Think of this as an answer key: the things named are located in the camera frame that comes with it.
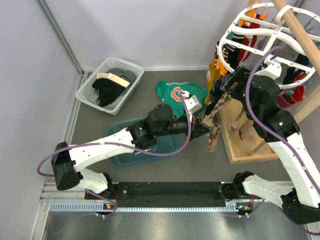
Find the beige brown argyle sock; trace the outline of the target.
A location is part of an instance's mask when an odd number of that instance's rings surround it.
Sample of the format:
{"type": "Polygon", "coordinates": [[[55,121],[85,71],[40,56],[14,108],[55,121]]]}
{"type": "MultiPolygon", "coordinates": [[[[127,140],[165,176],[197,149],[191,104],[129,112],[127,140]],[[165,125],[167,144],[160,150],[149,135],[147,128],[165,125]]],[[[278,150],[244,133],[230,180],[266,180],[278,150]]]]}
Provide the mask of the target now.
{"type": "Polygon", "coordinates": [[[209,110],[207,110],[207,107],[208,107],[208,105],[207,105],[206,110],[205,110],[205,117],[202,120],[202,122],[204,124],[213,128],[213,132],[207,134],[208,150],[210,152],[214,152],[216,150],[217,144],[218,144],[218,138],[219,138],[219,135],[221,132],[221,125],[218,122],[216,122],[214,120],[214,118],[215,118],[216,114],[219,112],[219,110],[224,108],[232,99],[231,95],[228,94],[227,91],[226,91],[226,95],[228,95],[227,102],[222,106],[215,107],[211,112],[209,112],[209,110]]]}

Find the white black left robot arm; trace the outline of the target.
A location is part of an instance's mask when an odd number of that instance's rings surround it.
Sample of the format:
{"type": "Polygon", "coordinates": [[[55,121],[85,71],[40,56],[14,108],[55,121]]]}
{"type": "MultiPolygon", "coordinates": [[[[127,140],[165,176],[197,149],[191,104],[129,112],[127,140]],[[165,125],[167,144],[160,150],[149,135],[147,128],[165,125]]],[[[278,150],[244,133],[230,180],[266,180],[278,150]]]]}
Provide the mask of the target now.
{"type": "Polygon", "coordinates": [[[114,191],[107,173],[97,173],[87,167],[110,157],[148,150],[159,137],[186,134],[190,139],[212,132],[212,129],[191,112],[177,117],[167,104],[159,104],[145,119],[122,130],[88,142],[68,145],[59,143],[51,159],[56,188],[65,191],[74,187],[90,190],[102,198],[109,198],[114,191]]]}

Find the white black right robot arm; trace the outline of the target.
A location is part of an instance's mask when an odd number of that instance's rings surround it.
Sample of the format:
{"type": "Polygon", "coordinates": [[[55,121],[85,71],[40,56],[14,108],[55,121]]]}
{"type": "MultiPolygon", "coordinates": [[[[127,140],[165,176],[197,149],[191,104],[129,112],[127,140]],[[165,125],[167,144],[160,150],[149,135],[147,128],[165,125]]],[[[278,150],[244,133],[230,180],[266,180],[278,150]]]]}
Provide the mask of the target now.
{"type": "Polygon", "coordinates": [[[314,162],[294,117],[278,107],[280,87],[271,77],[255,75],[244,67],[221,77],[219,82],[223,92],[242,103],[254,130],[277,154],[293,183],[293,187],[287,187],[245,171],[227,185],[231,196],[263,198],[298,225],[319,222],[320,174],[311,171],[314,162]]]}

